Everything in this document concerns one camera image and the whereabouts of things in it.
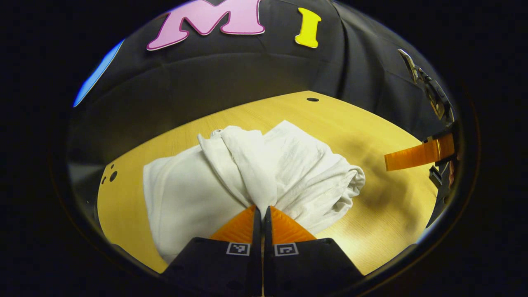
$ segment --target yellow letter i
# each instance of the yellow letter i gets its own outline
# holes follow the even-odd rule
[[[300,34],[295,36],[295,42],[314,49],[319,45],[315,36],[317,23],[321,21],[321,17],[302,7],[299,8],[299,12],[303,15],[303,22],[300,25]]]

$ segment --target letter m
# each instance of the letter m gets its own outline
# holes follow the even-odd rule
[[[189,36],[182,30],[183,20],[201,35],[208,35],[220,20],[229,14],[228,22],[220,30],[226,34],[255,35],[264,32],[259,23],[259,3],[261,0],[225,0],[217,6],[205,0],[195,0],[169,12],[158,36],[147,45],[147,50],[155,51],[181,42]]]

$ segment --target wooden table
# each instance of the wooden table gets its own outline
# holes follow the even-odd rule
[[[419,145],[420,141],[375,114],[311,91],[254,101],[194,120],[109,163],[97,202],[106,237],[148,267],[163,272],[168,265],[150,234],[143,166],[198,145],[198,133],[208,137],[215,129],[234,125],[264,134],[283,120],[325,142],[334,153],[365,172],[365,187],[353,198],[352,208],[334,225],[316,234],[317,238],[335,239],[363,274],[418,239],[436,200],[436,187],[429,180],[431,164],[387,172],[383,156]],[[117,175],[110,182],[115,171]]]

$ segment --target white towel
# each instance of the white towel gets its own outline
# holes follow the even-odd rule
[[[345,215],[365,184],[361,168],[287,121],[265,135],[228,126],[198,140],[144,167],[150,229],[167,263],[252,204],[262,217],[273,205],[316,234]]]

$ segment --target blue light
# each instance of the blue light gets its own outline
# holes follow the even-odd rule
[[[97,66],[97,69],[90,75],[90,77],[82,84],[81,89],[79,90],[79,93],[77,94],[77,98],[75,98],[75,102],[73,102],[73,106],[79,105],[81,101],[85,98],[85,96],[88,94],[88,92],[92,89],[92,87],[96,84],[96,82],[99,80],[99,78],[102,76],[102,74],[105,72],[105,70],[108,68],[110,63],[112,63],[112,60],[116,57],[117,52],[119,51],[119,48],[123,44],[124,39],[119,42],[111,51],[109,51],[106,56],[103,58],[99,66]]]

